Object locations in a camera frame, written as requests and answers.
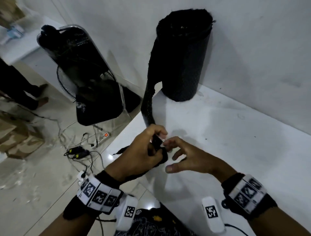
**black roll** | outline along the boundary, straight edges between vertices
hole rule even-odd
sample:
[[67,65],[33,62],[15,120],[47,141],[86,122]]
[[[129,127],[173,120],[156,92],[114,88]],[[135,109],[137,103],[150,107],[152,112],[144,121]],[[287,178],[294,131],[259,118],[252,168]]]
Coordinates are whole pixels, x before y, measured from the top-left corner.
[[142,102],[147,126],[154,124],[152,96],[162,81],[162,92],[174,101],[187,101],[197,91],[213,17],[205,9],[171,12],[160,20],[148,68]]

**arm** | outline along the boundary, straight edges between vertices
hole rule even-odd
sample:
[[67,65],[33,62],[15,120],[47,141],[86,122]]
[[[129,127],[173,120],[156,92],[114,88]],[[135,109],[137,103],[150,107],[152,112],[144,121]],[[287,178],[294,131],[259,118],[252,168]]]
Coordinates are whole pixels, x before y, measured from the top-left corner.
[[[209,173],[223,183],[230,176],[237,173],[230,165],[213,155],[173,137],[164,142],[168,151],[179,147],[174,154],[173,160],[185,154],[186,157],[179,163],[174,163],[166,167],[167,173],[177,173],[183,170],[192,170],[201,173]],[[283,212],[278,207],[269,208],[258,218],[249,221],[250,226],[257,236],[310,236],[311,234],[297,221]]]
[[[127,150],[104,170],[120,184],[128,176],[139,175],[156,166],[163,158],[162,149],[155,152],[150,144],[154,134],[165,138],[167,132],[163,126],[151,125],[139,134]],[[83,214],[73,220],[66,220],[61,214],[56,218],[40,236],[87,236],[95,217]]]

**floor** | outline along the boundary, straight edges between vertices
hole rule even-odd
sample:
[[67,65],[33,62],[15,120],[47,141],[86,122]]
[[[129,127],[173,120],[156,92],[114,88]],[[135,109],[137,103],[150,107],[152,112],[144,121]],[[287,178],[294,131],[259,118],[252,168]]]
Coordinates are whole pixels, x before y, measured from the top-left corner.
[[[32,71],[25,64],[19,62],[15,67],[32,84],[40,85],[45,80]],[[23,117],[37,126],[44,135],[46,143],[26,158],[26,161],[7,158],[0,163],[0,228],[2,235],[39,235],[57,216],[59,216],[68,202],[76,194],[78,183],[76,175],[78,170],[90,166],[91,159],[83,163],[73,162],[64,157],[66,146],[74,145],[82,140],[84,133],[90,138],[81,145],[88,150],[95,142],[92,126],[82,126],[76,122],[75,104],[71,103],[54,87],[49,86],[45,96],[50,98],[48,104],[35,111],[39,116],[57,119],[62,131],[62,142],[58,139],[59,128],[55,121],[35,117],[22,110],[13,103],[0,100],[1,110]],[[96,135],[110,134],[97,149],[102,152],[118,134],[125,128],[131,119],[139,113],[138,107],[130,117],[121,114],[118,118],[99,123],[103,132],[96,130]],[[93,154],[92,171],[96,174],[102,170],[100,158]],[[139,199],[138,207],[150,209],[159,207],[159,202],[145,187],[133,180],[120,187],[126,193],[131,193]],[[111,219],[112,216],[101,215],[102,219]],[[113,235],[115,223],[103,223],[104,234]],[[99,222],[95,222],[92,235],[101,235]]]

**person's left hand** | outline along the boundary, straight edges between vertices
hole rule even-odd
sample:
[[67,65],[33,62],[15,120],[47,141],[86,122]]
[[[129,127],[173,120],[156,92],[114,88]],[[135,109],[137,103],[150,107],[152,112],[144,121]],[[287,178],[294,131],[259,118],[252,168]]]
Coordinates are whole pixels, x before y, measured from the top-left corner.
[[136,136],[131,145],[114,162],[109,164],[105,171],[115,180],[123,182],[126,177],[139,175],[156,166],[163,158],[162,149],[155,152],[150,140],[154,134],[165,138],[167,131],[161,125],[151,124],[142,133]]

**foot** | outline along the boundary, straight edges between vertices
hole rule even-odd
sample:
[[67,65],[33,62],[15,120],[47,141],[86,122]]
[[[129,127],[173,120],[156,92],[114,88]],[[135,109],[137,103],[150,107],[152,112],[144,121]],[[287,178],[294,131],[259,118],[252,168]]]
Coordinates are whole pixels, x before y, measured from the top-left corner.
[[38,100],[38,107],[42,107],[44,104],[49,102],[49,98],[48,97],[44,97]]
[[37,97],[40,97],[42,95],[43,91],[47,88],[47,86],[48,86],[47,83],[39,86],[39,95]]

